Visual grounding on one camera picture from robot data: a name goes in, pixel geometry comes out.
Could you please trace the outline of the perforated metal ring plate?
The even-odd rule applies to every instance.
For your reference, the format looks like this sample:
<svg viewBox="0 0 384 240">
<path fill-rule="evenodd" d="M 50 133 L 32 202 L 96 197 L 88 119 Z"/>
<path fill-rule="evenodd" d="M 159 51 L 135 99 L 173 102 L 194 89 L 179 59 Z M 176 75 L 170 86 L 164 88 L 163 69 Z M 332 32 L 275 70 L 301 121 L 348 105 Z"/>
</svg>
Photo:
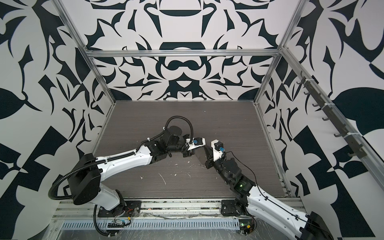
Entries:
<svg viewBox="0 0 384 240">
<path fill-rule="evenodd" d="M 202 165 L 205 167 L 208 165 L 210 160 L 210 151 L 206 147 L 196 148 L 194 154 Z"/>
</svg>

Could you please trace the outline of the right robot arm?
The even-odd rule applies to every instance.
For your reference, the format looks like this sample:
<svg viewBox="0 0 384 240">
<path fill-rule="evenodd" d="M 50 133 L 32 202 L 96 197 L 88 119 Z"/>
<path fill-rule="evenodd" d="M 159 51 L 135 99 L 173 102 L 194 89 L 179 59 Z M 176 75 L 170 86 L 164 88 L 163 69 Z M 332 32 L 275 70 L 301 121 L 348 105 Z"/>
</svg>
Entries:
<svg viewBox="0 0 384 240">
<path fill-rule="evenodd" d="M 274 198 L 246 177 L 236 162 L 226 153 L 204 146 L 202 161 L 207 169 L 214 168 L 235 195 L 237 211 L 260 219 L 280 231 L 290 240 L 332 240 L 323 218 L 288 206 Z"/>
</svg>

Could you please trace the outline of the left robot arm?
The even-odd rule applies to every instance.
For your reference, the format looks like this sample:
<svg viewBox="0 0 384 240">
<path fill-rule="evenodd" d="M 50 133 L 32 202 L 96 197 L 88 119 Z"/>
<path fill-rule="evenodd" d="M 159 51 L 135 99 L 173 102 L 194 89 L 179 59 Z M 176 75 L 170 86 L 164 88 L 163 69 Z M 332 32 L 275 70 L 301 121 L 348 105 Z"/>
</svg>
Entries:
<svg viewBox="0 0 384 240">
<path fill-rule="evenodd" d="M 154 164 L 172 153 L 189 157 L 205 145 L 205 138 L 194 138 L 192 134 L 182 136 L 180 128 L 171 126 L 137 149 L 97 158 L 93 154 L 84 155 L 69 173 L 53 183 L 48 197 L 57 201 L 71 199 L 74 205 L 92 203 L 108 211 L 124 208 L 121 193 L 103 185 L 103 181 L 121 172 Z"/>
</svg>

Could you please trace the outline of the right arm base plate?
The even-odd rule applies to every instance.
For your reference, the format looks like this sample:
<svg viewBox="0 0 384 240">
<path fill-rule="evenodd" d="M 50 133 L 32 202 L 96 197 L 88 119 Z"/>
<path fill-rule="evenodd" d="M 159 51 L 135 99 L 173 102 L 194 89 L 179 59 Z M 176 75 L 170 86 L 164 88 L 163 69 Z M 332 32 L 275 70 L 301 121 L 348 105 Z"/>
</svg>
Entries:
<svg viewBox="0 0 384 240">
<path fill-rule="evenodd" d="M 238 200 L 222 200 L 221 201 L 221 215 L 225 217 L 231 216 L 248 216 L 245 205 L 241 204 Z"/>
</svg>

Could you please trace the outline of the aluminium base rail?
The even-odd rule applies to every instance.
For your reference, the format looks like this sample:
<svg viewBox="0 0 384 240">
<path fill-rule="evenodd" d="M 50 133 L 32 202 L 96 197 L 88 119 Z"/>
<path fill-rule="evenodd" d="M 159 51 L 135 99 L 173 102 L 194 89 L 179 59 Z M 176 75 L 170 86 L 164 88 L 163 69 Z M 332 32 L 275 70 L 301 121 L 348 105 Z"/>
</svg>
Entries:
<svg viewBox="0 0 384 240">
<path fill-rule="evenodd" d="M 171 198 L 171 199 L 125 199 L 128 209 L 124 215 L 114 217 L 100 207 L 97 218 L 103 220 L 133 218 L 183 219 L 183 218 L 220 218 L 222 201 L 234 198 Z M 60 201 L 52 220 L 92 220 L 94 205 L 76 206 L 70 200 Z"/>
</svg>

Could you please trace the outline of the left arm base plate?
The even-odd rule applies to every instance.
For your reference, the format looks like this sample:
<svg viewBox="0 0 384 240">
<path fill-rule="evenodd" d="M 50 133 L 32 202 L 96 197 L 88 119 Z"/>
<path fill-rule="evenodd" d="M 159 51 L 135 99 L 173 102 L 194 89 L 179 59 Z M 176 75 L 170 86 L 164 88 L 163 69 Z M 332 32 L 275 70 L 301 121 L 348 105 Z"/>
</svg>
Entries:
<svg viewBox="0 0 384 240">
<path fill-rule="evenodd" d="M 137 217 L 141 212 L 142 201 L 125 201 L 125 205 L 119 204 L 113 210 L 107 211 L 100 207 L 97 217 L 99 218 L 114 218 L 114 217 Z"/>
</svg>

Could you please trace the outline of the horizontal aluminium frame bar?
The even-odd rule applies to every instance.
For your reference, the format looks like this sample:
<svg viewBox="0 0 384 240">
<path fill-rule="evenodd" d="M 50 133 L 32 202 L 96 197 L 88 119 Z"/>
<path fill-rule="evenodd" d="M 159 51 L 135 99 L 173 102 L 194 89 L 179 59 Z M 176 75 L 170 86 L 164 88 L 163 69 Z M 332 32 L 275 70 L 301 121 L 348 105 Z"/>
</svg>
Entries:
<svg viewBox="0 0 384 240">
<path fill-rule="evenodd" d="M 226 57 L 226 56 L 276 56 L 276 49 L 265 50 L 87 50 L 90 58 L 102 57 Z"/>
</svg>

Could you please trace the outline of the wall hook rail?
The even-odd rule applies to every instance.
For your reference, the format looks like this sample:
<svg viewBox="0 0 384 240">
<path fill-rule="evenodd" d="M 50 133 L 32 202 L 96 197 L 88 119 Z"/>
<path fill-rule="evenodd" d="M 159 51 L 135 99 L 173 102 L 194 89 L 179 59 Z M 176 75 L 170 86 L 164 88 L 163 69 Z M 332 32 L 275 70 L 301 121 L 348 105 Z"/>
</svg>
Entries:
<svg viewBox="0 0 384 240">
<path fill-rule="evenodd" d="M 359 159 L 366 157 L 368 154 L 364 149 L 361 135 L 349 124 L 346 117 L 344 117 L 336 104 L 332 102 L 326 93 L 319 87 L 317 82 L 314 79 L 302 77 L 299 84 L 307 89 L 305 95 L 309 95 L 315 100 L 316 103 L 313 104 L 313 107 L 319 108 L 326 115 L 326 117 L 323 118 L 323 121 L 330 121 L 337 130 L 334 137 L 343 138 L 351 148 L 353 152 L 349 154 L 349 156 L 358 157 Z"/>
</svg>

